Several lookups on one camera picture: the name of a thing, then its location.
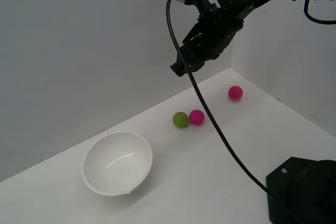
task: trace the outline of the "ball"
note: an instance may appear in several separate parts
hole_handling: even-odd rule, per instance
[[[200,110],[193,110],[189,114],[189,121],[194,125],[201,125],[204,122],[204,113]]]
[[[243,96],[243,90],[239,86],[232,86],[228,93],[229,97],[234,101],[239,100]]]
[[[177,112],[173,116],[173,123],[179,128],[184,128],[188,126],[188,116],[184,112]]]

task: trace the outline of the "bowl rim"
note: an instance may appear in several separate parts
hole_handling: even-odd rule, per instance
[[[85,173],[84,173],[84,166],[85,166],[85,161],[86,158],[89,154],[89,152],[91,151],[91,149],[98,143],[100,142],[102,139],[104,139],[105,137],[108,137],[110,135],[114,135],[114,134],[118,134],[118,133],[126,133],[126,134],[132,134],[137,136],[138,138],[140,138],[146,145],[147,149],[150,152],[150,163],[147,166],[145,173],[142,175],[142,177],[134,184],[134,186],[132,188],[130,188],[128,191],[117,191],[115,193],[107,193],[104,191],[100,191],[96,188],[94,188],[93,186],[91,186],[91,184],[88,182],[88,180],[86,179]],[[134,132],[130,132],[130,131],[113,131],[113,132],[108,132],[106,135],[103,135],[102,137],[98,138],[97,140],[94,141],[94,143],[90,146],[90,148],[86,151],[83,160],[82,160],[82,164],[81,164],[81,176],[82,179],[84,181],[84,184],[94,193],[99,194],[99,195],[103,195],[103,196],[117,196],[117,195],[123,195],[123,194],[129,194],[131,191],[133,191],[134,189],[136,189],[143,181],[144,179],[147,177],[151,167],[152,167],[152,163],[153,163],[153,152],[152,152],[152,148],[149,145],[148,141],[141,135],[139,135],[138,133],[134,133]]]

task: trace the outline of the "magenta ball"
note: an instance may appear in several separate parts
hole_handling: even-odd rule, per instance
[[[194,125],[201,125],[204,122],[204,113],[200,110],[193,110],[189,114],[189,121]]]
[[[237,101],[240,98],[242,98],[242,96],[243,96],[243,90],[241,89],[241,87],[239,87],[239,86],[232,86],[229,89],[229,97],[232,100]]]

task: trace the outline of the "black cable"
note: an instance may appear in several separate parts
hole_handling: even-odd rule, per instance
[[[270,192],[267,187],[265,187],[247,168],[246,166],[242,163],[242,161],[239,159],[239,157],[236,155],[236,153],[234,152],[234,150],[232,149],[232,147],[230,146],[230,144],[228,143],[226,137],[224,136],[224,134],[222,133],[221,131],[221,128],[218,126],[215,118],[213,117],[208,105],[206,104],[201,92],[200,92],[200,89],[198,88],[198,85],[195,81],[195,78],[193,76],[193,74],[191,73],[190,69],[189,69],[189,66],[186,64],[183,56],[182,56],[182,53],[180,51],[180,47],[178,45],[178,42],[175,38],[175,35],[174,35],[174,31],[173,31],[173,27],[172,27],[172,23],[171,23],[171,19],[170,19],[170,3],[171,3],[172,0],[168,0],[167,1],[167,4],[166,4],[166,19],[167,19],[167,25],[168,25],[168,30],[169,30],[169,33],[170,33],[170,36],[173,40],[173,44],[175,46],[175,49],[178,53],[178,56],[180,57],[181,59],[181,62],[183,63],[183,66],[185,67],[186,69],[186,72],[191,80],[191,83],[195,89],[195,92],[206,112],[206,114],[208,115],[210,121],[212,122],[212,124],[214,125],[216,131],[218,132],[219,136],[221,137],[223,143],[225,144],[226,148],[228,149],[228,151],[230,152],[230,154],[232,155],[232,157],[234,158],[234,160],[238,163],[238,165],[240,165],[240,167],[243,169],[243,171],[247,174],[247,176],[250,177],[250,179],[252,179],[264,192],[266,192],[276,203],[279,204],[280,207],[282,207],[284,209],[284,211],[286,211],[286,213],[294,220],[296,221],[296,223],[301,223],[301,220],[296,217],[294,215],[294,213],[288,209],[286,206],[284,206],[280,200],[272,193]]]
[[[305,0],[304,1],[304,9],[303,12],[305,14],[305,16],[310,20],[313,21],[317,24],[322,24],[322,25],[336,25],[336,20],[320,20],[317,18],[313,18],[312,16],[309,15],[308,13],[308,6],[309,6],[309,1],[310,0]]]

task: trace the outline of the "white bowl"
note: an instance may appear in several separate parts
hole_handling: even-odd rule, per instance
[[[88,150],[82,178],[97,194],[129,194],[146,178],[152,161],[152,149],[146,139],[135,133],[114,132]]]

